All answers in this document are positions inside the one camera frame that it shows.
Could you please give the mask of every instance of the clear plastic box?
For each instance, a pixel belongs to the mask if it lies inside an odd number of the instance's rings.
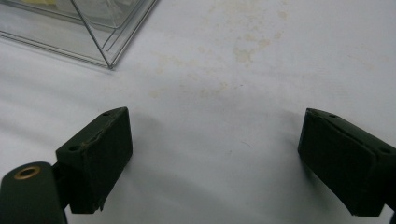
[[[156,0],[0,0],[0,36],[112,68]]]

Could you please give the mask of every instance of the dark green clamp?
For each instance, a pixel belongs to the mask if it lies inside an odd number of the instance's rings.
[[[306,109],[298,147],[303,162],[354,216],[396,208],[396,149],[340,117]]]
[[[103,113],[56,150],[51,166],[33,162],[9,172],[0,189],[0,223],[67,223],[64,209],[92,214],[132,156],[128,108]]]

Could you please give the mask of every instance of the mounting hole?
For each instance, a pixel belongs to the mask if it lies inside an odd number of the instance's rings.
[[[381,147],[379,150],[385,154],[390,154],[390,150],[387,148]]]
[[[69,148],[69,151],[77,151],[77,150],[79,150],[79,147],[70,147]]]
[[[38,166],[29,166],[26,167],[24,169],[21,169],[20,171],[18,171],[15,175],[14,178],[17,180],[24,180],[24,179],[28,179],[32,176],[37,175],[38,173],[40,173],[40,167]]]

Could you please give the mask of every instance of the brass insert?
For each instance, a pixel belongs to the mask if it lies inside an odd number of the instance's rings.
[[[14,175],[14,178],[17,180],[24,180],[24,179],[28,179],[32,176],[37,175],[38,173],[40,173],[40,167],[38,166],[29,166],[26,167],[22,170],[20,170],[19,172],[17,172]]]

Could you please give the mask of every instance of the white surface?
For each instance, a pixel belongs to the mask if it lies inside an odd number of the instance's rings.
[[[100,113],[134,155],[105,210],[69,223],[388,223],[352,217],[297,146],[304,111],[396,146],[396,2],[162,0],[109,71],[0,40],[0,176]]]

